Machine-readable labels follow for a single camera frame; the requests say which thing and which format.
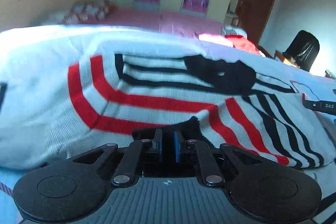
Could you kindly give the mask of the striped red black white sweater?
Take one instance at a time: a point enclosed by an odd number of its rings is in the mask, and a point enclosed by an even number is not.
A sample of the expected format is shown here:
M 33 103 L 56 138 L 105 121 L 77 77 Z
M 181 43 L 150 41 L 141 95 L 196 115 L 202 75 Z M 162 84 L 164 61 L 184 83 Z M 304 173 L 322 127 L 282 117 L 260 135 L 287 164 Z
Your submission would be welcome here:
M 178 124 L 186 138 L 235 145 L 282 165 L 314 168 L 335 159 L 302 95 L 241 61 L 97 55 L 71 65 L 67 82 L 81 121 L 122 146 L 136 130 Z

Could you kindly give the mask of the red clothing pile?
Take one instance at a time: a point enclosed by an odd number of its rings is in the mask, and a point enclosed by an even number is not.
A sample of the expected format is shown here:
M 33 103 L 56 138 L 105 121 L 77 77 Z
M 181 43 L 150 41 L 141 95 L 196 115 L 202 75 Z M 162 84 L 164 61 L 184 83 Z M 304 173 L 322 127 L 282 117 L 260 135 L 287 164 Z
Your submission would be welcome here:
M 248 35 L 242 28 L 225 25 L 222 28 L 222 36 L 228 39 L 233 44 L 233 47 L 238 50 L 266 57 L 254 43 L 248 40 Z

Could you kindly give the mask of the black office chair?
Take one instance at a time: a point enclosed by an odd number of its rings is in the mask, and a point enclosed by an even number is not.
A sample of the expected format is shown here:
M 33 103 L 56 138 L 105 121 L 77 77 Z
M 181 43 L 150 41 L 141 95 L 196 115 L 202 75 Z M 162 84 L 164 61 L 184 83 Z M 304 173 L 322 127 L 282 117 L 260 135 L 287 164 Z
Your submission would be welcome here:
M 319 49 L 318 39 L 310 32 L 301 30 L 282 55 L 287 59 L 294 59 L 302 70 L 309 72 Z

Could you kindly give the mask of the patterned pillow near wardrobe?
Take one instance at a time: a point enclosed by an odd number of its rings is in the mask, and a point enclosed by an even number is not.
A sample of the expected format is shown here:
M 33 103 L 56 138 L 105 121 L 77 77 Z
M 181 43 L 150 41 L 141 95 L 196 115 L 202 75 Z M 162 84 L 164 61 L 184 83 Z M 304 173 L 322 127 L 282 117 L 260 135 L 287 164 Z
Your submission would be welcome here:
M 117 6 L 106 0 L 80 1 L 74 3 L 69 10 L 57 11 L 50 14 L 43 24 L 90 24 L 91 22 L 103 21 L 114 10 L 117 10 Z

